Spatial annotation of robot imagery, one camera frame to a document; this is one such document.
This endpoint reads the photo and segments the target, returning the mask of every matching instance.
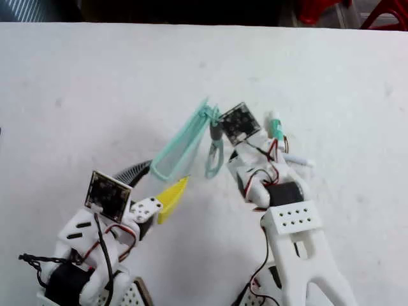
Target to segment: robotic arm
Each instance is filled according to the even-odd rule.
[[[85,206],[59,232],[54,257],[19,257],[37,269],[44,287],[38,305],[152,305],[143,281],[120,263],[151,227],[171,214],[188,178],[157,196],[132,201],[132,187],[149,164],[138,164],[115,178],[94,171]],[[42,269],[40,261],[47,262]]]
[[[188,168],[189,156],[194,158],[209,124],[212,146],[206,177],[212,178],[222,165],[225,134],[235,149],[227,167],[244,200],[264,213],[260,224],[266,259],[233,306],[357,306],[330,252],[309,186],[288,164],[313,163],[289,154],[276,114],[269,115],[268,137],[245,103],[220,116],[207,100],[151,163],[114,177],[94,171],[85,206],[59,232],[53,258],[20,255],[37,270],[44,287],[38,305],[152,305],[142,280],[134,279],[120,262],[151,227],[171,214],[188,177],[139,201],[131,199],[131,190],[150,169],[168,181]],[[269,247],[274,260],[268,262]],[[41,261],[46,262],[42,268]]]
[[[231,114],[222,116],[221,122],[228,117]],[[273,120],[278,119],[270,118],[270,125],[275,127],[270,129],[272,139],[262,130],[247,137],[242,126],[235,126],[231,141],[238,143],[228,168],[245,201],[265,212],[261,227],[267,247],[265,262],[233,305],[357,306],[335,264],[310,189],[287,164],[286,157],[300,164],[312,163],[288,154],[287,146],[281,145],[281,123],[274,124]],[[267,262],[269,247],[274,261]]]

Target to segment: teal plastic clip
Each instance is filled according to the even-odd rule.
[[[205,163],[205,177],[212,179],[215,177],[224,163],[224,143],[222,142],[222,128],[219,123],[219,109],[214,107],[210,114],[207,114],[211,118],[210,134],[211,134],[211,147],[208,153],[207,162]],[[218,163],[215,167],[211,168],[214,163],[215,156],[218,152]]]
[[[217,166],[211,168],[212,163],[214,162],[215,156],[218,151],[218,163]],[[208,153],[208,159],[205,164],[205,177],[212,179],[221,169],[222,164],[224,163],[224,144],[221,140],[213,140],[210,147],[210,152]]]
[[[201,103],[171,142],[153,159],[150,171],[159,179],[168,182],[188,175],[189,167],[196,157],[205,129],[210,123],[211,125],[218,124],[218,107],[211,108],[207,102],[208,98]],[[217,174],[221,165],[211,169],[211,177]]]

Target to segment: white bracket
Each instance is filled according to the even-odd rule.
[[[271,207],[266,213],[271,214],[278,234],[298,233],[322,226],[313,201]]]
[[[332,304],[357,306],[350,285],[337,268],[323,229],[316,227],[311,222],[307,225],[310,226],[309,229],[303,224],[290,224],[293,228],[286,229],[282,223],[277,224],[275,221],[279,218],[292,217],[293,209],[295,215],[300,215],[300,211],[296,213],[296,209],[300,210],[303,207],[308,209],[307,212],[304,212],[307,213],[306,216],[316,217],[316,208],[314,205],[311,206],[311,203],[307,201],[295,203],[297,205],[270,207],[261,220],[282,282],[282,306],[306,305],[307,286],[310,282],[316,284]],[[307,252],[306,258],[297,255],[294,247],[295,241],[303,242]]]
[[[144,223],[154,214],[163,208],[163,204],[156,198],[146,198],[142,201],[136,202],[130,208],[130,217],[136,223]]]

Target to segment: black wire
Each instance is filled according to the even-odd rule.
[[[269,181],[270,183],[272,183],[272,177],[270,176],[270,174],[265,170],[265,169],[257,169],[254,171],[254,173],[251,175],[252,177],[255,176],[255,174],[257,174],[258,172],[265,172],[266,175],[268,175]]]
[[[262,155],[266,156],[266,158],[268,159],[273,159],[272,156],[270,154],[268,154],[268,152],[265,152],[264,150],[262,150],[261,148],[251,144],[248,142],[248,140],[245,141],[245,143],[247,143],[248,145],[250,145],[252,148],[256,149],[259,153],[261,153]]]
[[[37,280],[38,284],[40,284],[41,287],[47,288],[47,284],[45,284],[41,280],[41,263],[40,261],[44,262],[53,262],[53,263],[78,263],[77,260],[69,260],[66,258],[56,258],[56,257],[43,257],[43,256],[34,256],[30,254],[24,253],[23,255],[18,256],[18,260],[23,260],[26,263],[28,263],[30,266],[32,266],[34,269],[37,270]]]
[[[266,262],[268,262],[268,258],[269,258],[268,236],[266,235],[265,229],[262,228],[262,230],[263,230],[263,233],[265,234],[265,240],[266,240],[266,257],[265,257],[265,260],[263,261],[262,265],[255,271],[254,274],[251,275],[251,278],[250,278],[250,281],[249,281],[249,291],[250,291],[253,295],[256,295],[256,296],[258,296],[258,297],[261,297],[261,298],[264,298],[264,299],[269,298],[269,299],[271,299],[272,301],[275,302],[276,306],[280,306],[279,303],[278,303],[278,301],[277,301],[276,299],[274,299],[273,297],[271,297],[271,296],[269,296],[269,295],[257,295],[255,292],[252,291],[252,281],[253,281],[253,278],[255,278],[255,275],[257,275],[257,274],[259,273],[259,271],[262,270],[262,268],[266,265]]]
[[[106,248],[105,241],[103,240],[103,234],[102,234],[102,231],[101,231],[101,225],[99,223],[97,213],[94,214],[94,218],[95,218],[96,226],[98,227],[99,243],[101,244],[102,252],[103,252],[103,255],[105,256],[106,264],[108,265],[109,282],[108,282],[107,286],[108,286],[109,294],[108,294],[108,298],[106,299],[106,302],[105,302],[105,306],[108,306],[110,304],[110,301],[111,301],[112,295],[113,295],[112,265],[110,264],[108,249]]]

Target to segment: teal scissors handle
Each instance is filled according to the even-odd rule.
[[[218,163],[213,168],[211,168],[211,166],[214,163],[217,152]],[[222,142],[222,139],[213,140],[211,143],[210,152],[208,153],[207,162],[205,164],[205,177],[208,179],[212,179],[213,177],[215,177],[223,163],[224,163],[224,143]]]

